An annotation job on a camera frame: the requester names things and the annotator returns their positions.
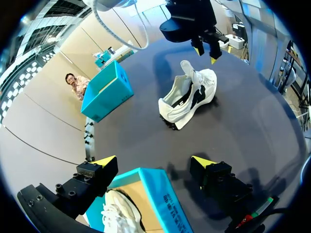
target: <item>beige wall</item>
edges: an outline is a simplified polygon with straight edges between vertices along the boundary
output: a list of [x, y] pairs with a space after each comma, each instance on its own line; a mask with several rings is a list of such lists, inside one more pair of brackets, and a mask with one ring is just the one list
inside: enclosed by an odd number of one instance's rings
[[80, 113], [82, 102], [65, 82], [69, 72], [83, 75], [60, 53], [56, 54], [14, 99], [2, 124], [43, 154], [79, 164], [85, 159], [86, 117]]
[[[161, 8], [155, 7], [144, 13], [150, 22], [149, 25], [143, 17], [150, 43], [164, 38], [159, 29], [160, 24], [166, 20]], [[138, 16], [130, 17], [124, 8], [99, 12], [99, 15], [105, 24], [123, 40], [126, 42], [131, 40], [135, 46], [138, 46], [137, 40], [142, 47], [145, 46], [145, 34]], [[92, 54], [106, 50], [109, 47], [117, 50], [121, 46], [122, 44], [99, 24], [94, 14], [90, 14], [72, 32], [62, 44], [60, 50], [91, 79], [98, 73]]]
[[37, 187], [42, 183], [55, 193], [55, 185], [66, 182], [76, 172], [76, 165], [43, 154], [4, 127], [0, 128], [0, 142], [2, 175], [16, 200], [18, 191], [31, 184]]
[[67, 73], [86, 76], [61, 53], [57, 53], [25, 86], [24, 93], [52, 115], [82, 130], [86, 117], [80, 113], [82, 102], [65, 82]]

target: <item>shoe box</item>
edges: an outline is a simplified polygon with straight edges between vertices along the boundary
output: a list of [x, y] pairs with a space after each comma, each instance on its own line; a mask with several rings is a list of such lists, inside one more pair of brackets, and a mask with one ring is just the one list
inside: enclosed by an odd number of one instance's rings
[[[116, 176], [108, 189], [129, 197], [141, 214], [145, 232], [193, 232], [165, 170], [136, 168]], [[104, 203], [104, 196], [97, 197], [85, 213], [90, 227], [101, 232], [104, 231], [101, 214]]]
[[88, 83], [81, 113], [99, 122], [133, 94], [124, 69], [113, 61]]

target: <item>pink shirt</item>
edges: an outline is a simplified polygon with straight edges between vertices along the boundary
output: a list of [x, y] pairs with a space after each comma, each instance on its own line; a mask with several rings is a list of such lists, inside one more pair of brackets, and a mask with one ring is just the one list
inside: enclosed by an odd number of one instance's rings
[[77, 95], [79, 100], [83, 100], [83, 97], [84, 97], [83, 90], [87, 88], [88, 83], [89, 83], [89, 79], [83, 76], [77, 77], [77, 86], [76, 88], [72, 88], [72, 92]]

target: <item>white cable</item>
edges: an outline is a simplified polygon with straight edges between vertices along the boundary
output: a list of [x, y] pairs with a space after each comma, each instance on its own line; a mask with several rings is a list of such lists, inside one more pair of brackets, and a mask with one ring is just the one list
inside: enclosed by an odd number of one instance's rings
[[143, 48], [140, 48], [140, 47], [135, 47], [133, 45], [130, 45], [128, 43], [126, 43], [124, 40], [122, 40], [119, 36], [117, 36], [116, 34], [113, 33], [113, 31], [110, 30], [110, 28], [108, 28], [108, 26], [102, 21], [101, 17], [98, 15], [98, 12], [97, 12], [97, 2], [98, 0], [94, 0], [93, 1], [93, 5], [92, 5], [92, 11], [95, 15], [95, 18], [97, 19], [97, 21], [103, 26], [103, 28], [106, 29], [106, 31], [111, 34], [114, 38], [116, 38], [118, 41], [120, 41], [122, 44], [130, 47], [131, 49], [134, 49], [134, 50], [144, 50], [148, 47], [149, 45], [149, 38], [148, 38], [148, 34], [147, 34], [147, 30], [146, 30], [146, 26], [145, 26], [145, 23], [142, 21], [142, 18], [140, 17], [139, 15], [139, 12], [138, 12], [138, 9], [136, 7], [136, 3], [135, 3], [135, 9], [136, 9], [136, 12], [138, 14], [138, 17], [140, 19], [140, 21], [142, 22], [142, 25], [144, 27], [144, 31], [145, 31], [145, 35], [146, 35], [146, 46], [143, 47]]
[[304, 165], [302, 166], [301, 172], [300, 172], [300, 184], [302, 184], [303, 182], [303, 171], [307, 165], [307, 163], [309, 162], [311, 156], [308, 157], [308, 159], [305, 161]]

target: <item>yellow triangle marker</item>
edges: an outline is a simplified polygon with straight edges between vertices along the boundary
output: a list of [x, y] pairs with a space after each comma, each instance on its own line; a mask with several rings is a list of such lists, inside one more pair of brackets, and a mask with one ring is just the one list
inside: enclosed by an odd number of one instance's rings
[[196, 53], [200, 56], [199, 50], [196, 47], [193, 47], [196, 51]]
[[106, 166], [114, 157], [116, 157], [116, 156], [113, 155], [113, 156], [110, 156], [108, 158], [97, 160], [97, 161], [92, 162], [91, 164], [98, 164], [98, 165]]
[[217, 59], [215, 59], [215, 58], [210, 58], [210, 62], [212, 63], [212, 64], [214, 64], [215, 62], [217, 61]]
[[204, 168], [208, 165], [216, 164], [216, 162], [213, 162], [213, 161], [210, 161], [207, 159], [202, 159], [202, 158], [197, 157], [197, 156], [192, 156], [192, 158], [194, 158], [196, 161], [198, 161]]

